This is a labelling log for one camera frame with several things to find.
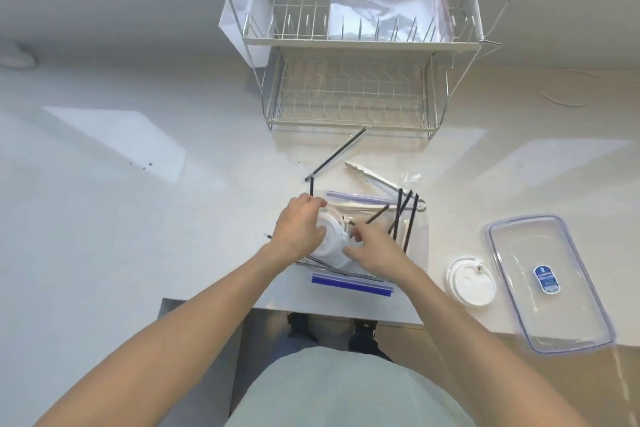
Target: container lid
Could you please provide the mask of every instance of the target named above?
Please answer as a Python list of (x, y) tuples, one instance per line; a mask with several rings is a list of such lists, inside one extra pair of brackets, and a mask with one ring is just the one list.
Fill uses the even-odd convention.
[(495, 297), (496, 286), (491, 271), (474, 257), (458, 259), (447, 271), (449, 293), (466, 306), (485, 306)]
[(485, 228), (524, 336), (542, 354), (612, 344), (612, 324), (557, 216), (526, 216)]

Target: person's left hand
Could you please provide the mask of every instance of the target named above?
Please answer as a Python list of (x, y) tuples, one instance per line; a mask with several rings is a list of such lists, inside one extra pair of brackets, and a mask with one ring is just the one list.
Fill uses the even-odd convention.
[(312, 253), (322, 243), (326, 229), (316, 227), (318, 212), (326, 206), (322, 197), (303, 192), (292, 197), (276, 222), (270, 246), (286, 266)]

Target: light gray shirt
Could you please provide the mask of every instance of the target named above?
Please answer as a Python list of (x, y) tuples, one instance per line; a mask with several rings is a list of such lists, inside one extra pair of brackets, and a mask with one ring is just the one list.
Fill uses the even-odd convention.
[(277, 360), (251, 385), (227, 427), (474, 427), (444, 390), (371, 355), (316, 347)]

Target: leg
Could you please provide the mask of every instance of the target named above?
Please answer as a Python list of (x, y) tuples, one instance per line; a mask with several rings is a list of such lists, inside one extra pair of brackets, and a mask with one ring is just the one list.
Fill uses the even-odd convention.
[(292, 312), (287, 316), (287, 321), (291, 332), (276, 344), (269, 358), (269, 365), (285, 356), (318, 346), (318, 338), (309, 330), (308, 314)]
[(373, 339), (376, 332), (377, 321), (355, 320), (355, 331), (349, 339), (349, 351), (362, 353), (364, 355), (374, 355), (387, 361), (393, 361), (385, 353), (380, 351), (378, 342)]

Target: hand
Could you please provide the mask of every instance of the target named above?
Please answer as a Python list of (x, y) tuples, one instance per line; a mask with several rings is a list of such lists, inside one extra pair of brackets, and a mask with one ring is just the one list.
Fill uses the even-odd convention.
[(316, 227), (318, 212), (326, 206), (322, 197), (303, 192), (292, 197), (276, 222), (270, 246), (286, 266), (312, 253), (322, 243), (326, 229)]
[(377, 225), (359, 222), (353, 228), (353, 237), (357, 242), (363, 242), (362, 247), (346, 246), (342, 253), (376, 277), (396, 282), (403, 273), (417, 267), (400, 245)]

